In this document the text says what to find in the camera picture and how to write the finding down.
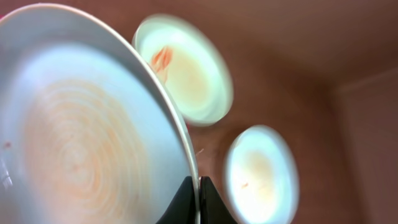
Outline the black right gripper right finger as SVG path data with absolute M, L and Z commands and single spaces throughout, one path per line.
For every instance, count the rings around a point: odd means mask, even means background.
M 201 224 L 238 224 L 208 176 L 200 178 Z

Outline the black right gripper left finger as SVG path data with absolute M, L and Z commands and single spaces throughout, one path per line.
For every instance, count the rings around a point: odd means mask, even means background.
M 194 224 L 195 195 L 190 176 L 184 178 L 170 205 L 156 224 Z

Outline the white plate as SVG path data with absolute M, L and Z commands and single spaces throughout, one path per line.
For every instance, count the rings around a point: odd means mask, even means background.
M 156 223 L 198 171 L 181 115 L 144 59 L 74 7 L 1 19 L 1 222 Z
M 291 223 L 299 188 L 290 148 L 275 129 L 251 126 L 233 141 L 224 162 L 224 190 L 238 222 Z
M 132 45 L 189 124 L 210 126 L 227 115 L 233 102 L 231 74 L 198 28 L 175 16 L 154 14 L 141 22 Z

